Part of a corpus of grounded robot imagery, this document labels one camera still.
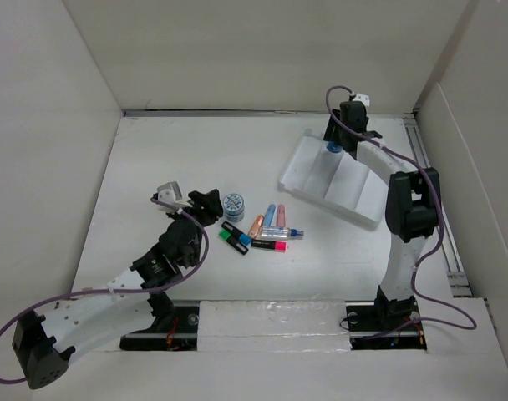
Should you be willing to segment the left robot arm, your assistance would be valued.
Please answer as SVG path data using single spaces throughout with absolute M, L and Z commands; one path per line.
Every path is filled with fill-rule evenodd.
M 112 339 L 172 324 L 175 305 L 166 291 L 201 266 L 208 252 L 205 228 L 222 218 L 223 208 L 217 189 L 192 191 L 187 200 L 161 190 L 150 200 L 172 222 L 143 256 L 103 287 L 64 297 L 55 311 L 30 307 L 17 319 L 13 350 L 30 389 L 50 385 Z

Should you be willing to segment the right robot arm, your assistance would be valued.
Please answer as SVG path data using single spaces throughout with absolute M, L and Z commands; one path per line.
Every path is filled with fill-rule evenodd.
M 382 135 L 368 129 L 362 102 L 344 101 L 331 113 L 323 139 L 341 146 L 387 186 L 385 221 L 391 233 L 388 265 L 373 304 L 348 305 L 344 321 L 350 332 L 388 331 L 414 311 L 412 275 L 439 224 L 434 203 L 439 197 L 439 173 L 434 168 L 420 172 L 411 160 L 387 152 L 380 142 Z

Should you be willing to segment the green highlighter marker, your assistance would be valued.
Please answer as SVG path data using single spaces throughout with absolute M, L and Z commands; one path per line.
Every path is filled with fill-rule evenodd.
M 245 256 L 248 253 L 248 248 L 237 240 L 229 231 L 222 229 L 219 233 L 219 237 L 241 255 Z

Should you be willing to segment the blue highlighter marker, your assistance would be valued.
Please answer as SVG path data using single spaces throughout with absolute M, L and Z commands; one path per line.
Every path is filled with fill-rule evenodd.
M 252 239 L 243 231 L 232 225 L 229 221 L 224 221 L 221 227 L 236 238 L 242 245 L 249 246 Z

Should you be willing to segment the orange capped small tube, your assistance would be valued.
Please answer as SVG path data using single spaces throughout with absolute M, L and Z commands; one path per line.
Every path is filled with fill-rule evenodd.
M 248 236 L 251 239 L 256 239 L 257 236 L 259 235 L 261 228 L 262 228 L 263 220 L 264 220 L 264 215 L 259 215 L 254 220 L 254 222 L 248 232 Z

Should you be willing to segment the white organizer tray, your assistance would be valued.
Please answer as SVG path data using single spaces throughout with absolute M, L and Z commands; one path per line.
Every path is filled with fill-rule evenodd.
M 388 187 L 345 152 L 332 153 L 310 129 L 289 157 L 278 189 L 374 230 L 384 218 Z

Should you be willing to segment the blue capped small tube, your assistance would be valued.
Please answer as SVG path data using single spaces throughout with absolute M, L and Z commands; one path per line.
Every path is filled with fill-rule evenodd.
M 276 206 L 274 204 L 270 204 L 267 207 L 267 211 L 266 211 L 263 221 L 262 221 L 263 226 L 271 226 L 272 225 L 272 221 L 275 216 L 275 212 L 276 212 Z

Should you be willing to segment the pink capped small tube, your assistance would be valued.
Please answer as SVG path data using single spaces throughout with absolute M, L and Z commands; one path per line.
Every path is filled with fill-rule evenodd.
M 276 226 L 284 227 L 286 225 L 286 208 L 283 204 L 277 207 Z

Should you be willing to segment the pink highlighter marker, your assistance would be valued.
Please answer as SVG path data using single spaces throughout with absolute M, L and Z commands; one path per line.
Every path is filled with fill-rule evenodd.
M 285 252 L 287 250 L 287 243 L 285 241 L 252 240 L 251 247 L 267 251 Z

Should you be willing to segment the aluminium rail back edge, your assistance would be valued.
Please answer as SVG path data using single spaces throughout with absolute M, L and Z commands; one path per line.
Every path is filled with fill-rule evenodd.
M 278 115 L 321 115 L 318 111 L 291 111 L 291 110 L 250 110 L 250 109 L 125 109 L 124 117 L 262 117 Z

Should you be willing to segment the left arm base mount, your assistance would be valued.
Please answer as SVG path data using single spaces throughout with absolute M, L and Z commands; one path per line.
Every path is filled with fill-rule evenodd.
M 197 349 L 199 301 L 172 301 L 172 309 L 149 327 L 121 337 L 119 348 L 132 352 L 183 352 Z

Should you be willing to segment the aluminium rail right side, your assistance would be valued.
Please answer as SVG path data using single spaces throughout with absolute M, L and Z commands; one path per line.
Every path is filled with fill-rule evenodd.
M 447 282 L 450 285 L 448 298 L 451 297 L 473 297 L 470 284 L 461 266 L 458 251 L 454 239 L 450 234 L 450 228 L 441 205 L 441 196 L 439 189 L 439 172 L 433 171 L 429 158 L 424 149 L 424 143 L 421 139 L 418 123 L 414 118 L 405 117 L 404 127 L 407 132 L 410 146 L 414 154 L 415 164 L 419 165 L 418 170 L 425 172 L 424 181 L 426 184 L 425 198 L 431 202 L 433 211 L 436 214 L 438 225 L 433 234 L 434 240 L 429 242 L 432 247 L 426 248 L 426 252 L 420 257 L 418 266 L 419 277 L 421 272 L 428 272 L 434 267 L 442 267 Z

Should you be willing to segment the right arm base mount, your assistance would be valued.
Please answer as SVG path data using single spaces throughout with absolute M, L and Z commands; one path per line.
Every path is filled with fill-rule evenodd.
M 347 302 L 339 327 L 349 334 L 352 351 L 425 350 L 424 330 L 413 294 L 403 300 L 389 300 L 378 287 L 372 302 Z

